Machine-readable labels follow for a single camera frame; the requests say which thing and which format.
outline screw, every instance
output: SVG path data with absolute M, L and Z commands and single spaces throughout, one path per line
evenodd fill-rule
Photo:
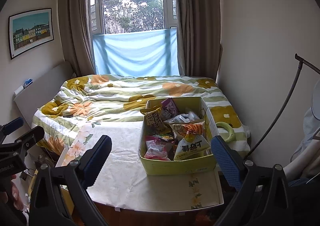
M 253 166 L 253 162 L 252 162 L 251 160 L 246 160 L 246 161 L 244 162 L 244 164 L 245 164 L 246 166 Z
M 46 170 L 48 168 L 48 165 L 47 164 L 42 164 L 40 168 L 41 168 L 41 170 Z
M 275 165 L 275 168 L 276 168 L 277 170 L 279 170 L 279 171 L 281 171 L 281 170 L 282 170 L 282 166 L 281 166 L 281 165 L 279 165 L 279 164 L 276 164 L 276 165 Z
M 79 161 L 78 160 L 72 160 L 72 161 L 70 161 L 70 163 L 69 163 L 69 165 L 71 165 L 71 166 L 76 166 L 77 164 L 79 164 Z

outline white wall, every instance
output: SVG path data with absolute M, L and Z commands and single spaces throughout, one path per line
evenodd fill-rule
M 320 68 L 320 9 L 314 0 L 221 0 L 223 54 L 218 84 L 253 144 L 280 110 L 294 80 L 295 53 Z M 253 153 L 283 166 L 303 138 L 303 117 L 318 74 L 304 66 L 282 116 Z
M 28 10 L 49 7 L 52 8 L 54 41 L 40 45 L 10 60 L 8 43 L 9 16 Z M 0 124 L 6 124 L 21 116 L 16 104 L 13 103 L 14 91 L 25 80 L 29 78 L 35 80 L 63 61 L 57 20 L 57 0 L 7 0 L 0 12 Z M 5 143 L 13 142 L 29 129 L 28 125 L 25 124 L 22 128 L 7 136 Z M 29 158 L 26 159 L 26 165 L 28 168 L 33 168 Z M 15 183 L 21 192 L 24 203 L 27 203 L 27 198 L 24 196 L 27 185 L 19 178 L 15 180 Z

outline striped blanket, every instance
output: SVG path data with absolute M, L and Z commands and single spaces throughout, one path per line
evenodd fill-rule
M 215 122 L 226 122 L 234 128 L 236 141 L 229 146 L 241 155 L 249 151 L 246 133 L 230 102 L 214 80 L 203 77 L 132 78 L 108 74 L 70 79 L 52 101 L 38 109 L 32 126 L 39 125 L 45 131 L 38 145 L 61 154 L 64 148 L 71 147 L 84 124 L 94 127 L 107 121 L 142 121 L 140 109 L 148 100 L 181 96 L 201 96 Z M 228 137 L 223 128 L 219 133 Z M 83 136 L 85 141 L 90 139 L 90 135 Z

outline gray headboard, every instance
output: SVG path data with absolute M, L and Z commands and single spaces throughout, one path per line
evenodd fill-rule
M 52 100 L 59 92 L 61 85 L 71 79 L 72 74 L 70 63 L 63 62 L 34 80 L 14 98 L 13 101 L 30 127 L 37 109 Z

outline person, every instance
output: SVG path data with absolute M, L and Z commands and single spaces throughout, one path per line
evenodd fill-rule
M 17 176 L 14 174 L 11 176 L 11 180 L 16 179 Z M 13 206 L 17 209 L 22 211 L 23 210 L 23 202 L 21 200 L 21 197 L 19 195 L 18 187 L 15 185 L 14 182 L 12 183 L 12 196 L 14 198 Z M 8 196 L 6 192 L 0 192 L 0 200 L 2 200 L 4 203 L 7 203 Z

